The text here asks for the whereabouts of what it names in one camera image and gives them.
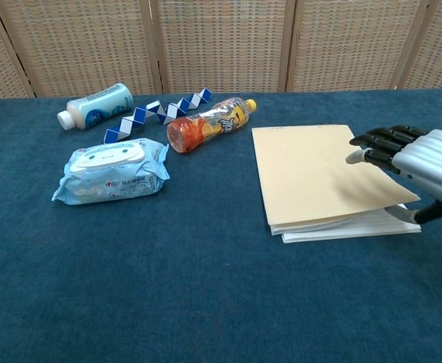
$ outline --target white bottle cap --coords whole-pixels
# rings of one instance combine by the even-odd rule
[[[63,129],[69,130],[75,127],[75,121],[71,117],[71,113],[68,111],[61,111],[57,115],[57,120],[60,122],[61,126],[63,126]]]

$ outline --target wet wipes package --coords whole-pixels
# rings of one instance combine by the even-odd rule
[[[156,193],[170,179],[163,165],[167,150],[148,138],[78,149],[52,200],[77,205]]]

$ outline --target blue and white puzzle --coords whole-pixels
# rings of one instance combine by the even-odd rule
[[[136,107],[133,115],[123,117],[120,126],[112,127],[105,132],[104,144],[112,144],[130,136],[131,131],[145,124],[148,117],[157,115],[164,125],[171,123],[179,116],[186,115],[189,110],[196,109],[200,104],[206,104],[212,93],[204,88],[199,93],[193,93],[188,98],[181,98],[176,104],[168,104],[164,109],[160,101],[154,101],[145,107]]]

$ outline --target metal robot arm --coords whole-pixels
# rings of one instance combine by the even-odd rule
[[[423,209],[385,208],[405,222],[423,224],[442,217],[442,130],[430,132],[413,126],[393,126],[368,131],[350,140],[364,146],[350,154],[349,164],[371,163],[391,170],[424,189],[436,201]]]

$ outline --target paper stack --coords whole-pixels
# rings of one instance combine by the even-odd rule
[[[419,199],[380,168],[348,165],[346,125],[253,128],[264,208],[283,242],[420,232],[384,208]]]

